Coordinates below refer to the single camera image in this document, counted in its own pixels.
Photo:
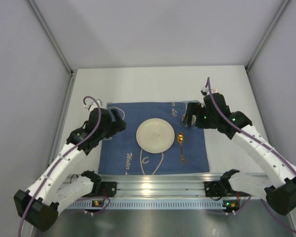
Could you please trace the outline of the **speckled ceramic ramekin cup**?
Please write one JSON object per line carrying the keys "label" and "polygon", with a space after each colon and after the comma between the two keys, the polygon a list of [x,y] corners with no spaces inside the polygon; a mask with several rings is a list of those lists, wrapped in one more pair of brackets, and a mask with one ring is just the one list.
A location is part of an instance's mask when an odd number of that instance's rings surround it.
{"label": "speckled ceramic ramekin cup", "polygon": [[196,123],[196,115],[188,116],[186,113],[182,116],[182,124],[184,127],[193,127]]}

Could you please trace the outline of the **blue embroidered cloth placemat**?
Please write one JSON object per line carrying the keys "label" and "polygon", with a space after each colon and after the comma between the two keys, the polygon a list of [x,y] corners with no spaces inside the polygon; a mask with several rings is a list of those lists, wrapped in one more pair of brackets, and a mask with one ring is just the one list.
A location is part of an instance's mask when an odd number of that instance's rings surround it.
{"label": "blue embroidered cloth placemat", "polygon": [[126,129],[102,141],[98,172],[167,175],[210,171],[204,130],[185,127],[187,102],[110,103]]}

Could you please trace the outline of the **gold ornate-handle spoon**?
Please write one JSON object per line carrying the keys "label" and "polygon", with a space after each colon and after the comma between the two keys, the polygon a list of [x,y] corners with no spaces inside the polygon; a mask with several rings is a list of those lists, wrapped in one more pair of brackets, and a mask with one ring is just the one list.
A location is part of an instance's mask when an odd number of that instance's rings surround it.
{"label": "gold ornate-handle spoon", "polygon": [[184,157],[184,151],[183,151],[184,136],[181,132],[179,132],[177,135],[177,142],[180,144],[180,149],[181,149],[181,164],[185,164],[185,157]]}

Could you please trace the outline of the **cream round plate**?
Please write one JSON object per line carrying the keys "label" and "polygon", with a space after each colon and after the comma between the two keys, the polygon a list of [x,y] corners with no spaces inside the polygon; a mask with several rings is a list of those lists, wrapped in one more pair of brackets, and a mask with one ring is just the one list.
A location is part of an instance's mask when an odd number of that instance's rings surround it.
{"label": "cream round plate", "polygon": [[139,125],[136,140],[140,148],[148,153],[163,153],[173,145],[175,132],[169,122],[150,118]]}

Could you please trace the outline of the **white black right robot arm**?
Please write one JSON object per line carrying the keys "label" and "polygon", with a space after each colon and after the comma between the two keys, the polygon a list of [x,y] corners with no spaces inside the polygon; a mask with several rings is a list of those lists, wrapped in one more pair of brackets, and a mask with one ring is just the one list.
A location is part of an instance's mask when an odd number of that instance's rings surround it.
{"label": "white black right robot arm", "polygon": [[242,112],[231,112],[220,93],[204,93],[203,102],[189,102],[183,125],[216,129],[241,147],[265,172],[254,177],[237,169],[225,172],[218,181],[222,195],[243,192],[258,197],[278,214],[287,215],[296,208],[296,166],[283,158],[259,134]]}

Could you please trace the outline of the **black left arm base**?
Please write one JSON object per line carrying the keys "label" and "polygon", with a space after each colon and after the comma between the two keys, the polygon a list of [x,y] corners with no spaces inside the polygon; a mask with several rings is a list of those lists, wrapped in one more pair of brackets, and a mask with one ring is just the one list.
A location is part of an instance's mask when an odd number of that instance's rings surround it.
{"label": "black left arm base", "polygon": [[92,191],[86,197],[108,197],[112,198],[116,195],[117,183],[116,182],[102,182],[99,190]]}

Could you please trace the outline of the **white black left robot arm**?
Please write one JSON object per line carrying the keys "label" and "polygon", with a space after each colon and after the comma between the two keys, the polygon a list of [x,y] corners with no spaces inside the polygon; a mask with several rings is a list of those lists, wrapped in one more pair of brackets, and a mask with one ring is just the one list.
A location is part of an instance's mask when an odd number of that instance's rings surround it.
{"label": "white black left robot arm", "polygon": [[116,109],[89,108],[89,118],[72,131],[62,150],[45,172],[26,191],[13,199],[18,215],[41,232],[49,230],[59,214],[82,197],[95,197],[102,191],[102,178],[94,171],[82,172],[76,181],[61,189],[73,169],[99,145],[126,129]]}

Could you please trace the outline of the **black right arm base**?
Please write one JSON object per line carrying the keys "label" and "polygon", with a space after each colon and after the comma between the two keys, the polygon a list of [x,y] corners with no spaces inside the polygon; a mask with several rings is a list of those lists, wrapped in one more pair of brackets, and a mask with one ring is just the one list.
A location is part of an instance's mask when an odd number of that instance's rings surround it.
{"label": "black right arm base", "polygon": [[225,181],[205,181],[205,196],[213,199],[220,199],[223,197],[235,197],[236,191],[234,191],[230,184]]}

